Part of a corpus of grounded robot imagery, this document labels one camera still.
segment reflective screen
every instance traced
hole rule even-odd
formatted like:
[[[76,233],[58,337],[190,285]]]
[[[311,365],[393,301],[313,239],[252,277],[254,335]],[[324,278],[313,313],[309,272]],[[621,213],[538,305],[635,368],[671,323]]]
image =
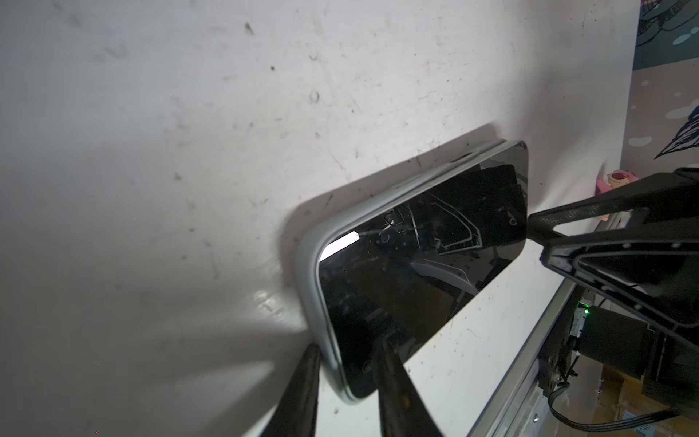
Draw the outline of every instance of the reflective screen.
[[[519,255],[527,151],[505,150],[360,224],[319,265],[349,388],[375,388],[380,341],[405,362]]]

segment phone screen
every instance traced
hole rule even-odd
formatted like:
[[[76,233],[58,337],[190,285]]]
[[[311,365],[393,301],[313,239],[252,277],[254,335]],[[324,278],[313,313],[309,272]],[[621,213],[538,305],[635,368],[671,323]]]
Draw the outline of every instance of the phone screen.
[[[405,362],[519,255],[527,162],[504,150],[326,246],[320,283],[356,398],[376,389],[379,342]]]

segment white table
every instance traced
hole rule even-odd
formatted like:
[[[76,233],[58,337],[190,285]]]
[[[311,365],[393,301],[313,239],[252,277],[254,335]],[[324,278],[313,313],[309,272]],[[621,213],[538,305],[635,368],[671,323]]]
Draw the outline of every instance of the white table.
[[[310,340],[294,233],[454,138],[525,140],[531,212],[592,195],[619,165],[637,11],[3,2],[0,434],[255,435]],[[539,254],[408,362],[445,435],[468,432],[561,282]],[[318,436],[378,434],[375,396],[349,407],[322,380]]]

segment phone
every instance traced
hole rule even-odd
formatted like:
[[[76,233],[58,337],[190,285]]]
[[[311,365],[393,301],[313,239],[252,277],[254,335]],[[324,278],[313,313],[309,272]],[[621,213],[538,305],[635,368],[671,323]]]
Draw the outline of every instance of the phone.
[[[301,300],[348,403],[376,389],[377,345],[405,362],[524,246],[526,145],[466,152],[317,224],[297,247]]]

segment blue leaf drawing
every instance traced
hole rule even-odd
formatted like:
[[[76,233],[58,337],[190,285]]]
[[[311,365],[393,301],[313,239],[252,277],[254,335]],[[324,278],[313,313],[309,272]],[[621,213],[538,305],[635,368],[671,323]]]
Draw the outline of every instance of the blue leaf drawing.
[[[677,135],[670,141],[670,144],[665,146],[655,159],[668,153],[695,147],[699,147],[699,106],[694,108],[687,119],[687,123],[677,131]]]

